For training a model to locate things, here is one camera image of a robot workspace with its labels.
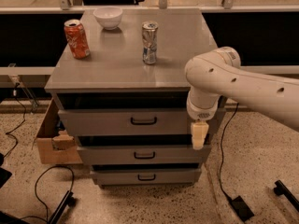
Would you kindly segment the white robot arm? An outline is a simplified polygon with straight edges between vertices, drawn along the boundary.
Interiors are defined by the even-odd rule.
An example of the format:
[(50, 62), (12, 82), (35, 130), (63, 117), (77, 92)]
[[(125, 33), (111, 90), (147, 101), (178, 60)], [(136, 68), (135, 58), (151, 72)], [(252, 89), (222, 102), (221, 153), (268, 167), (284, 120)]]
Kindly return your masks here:
[(222, 47), (191, 58), (185, 77), (191, 86), (187, 112), (193, 119), (195, 150), (204, 146), (207, 122), (215, 116), (222, 96), (299, 131), (299, 80), (244, 71), (235, 49)]

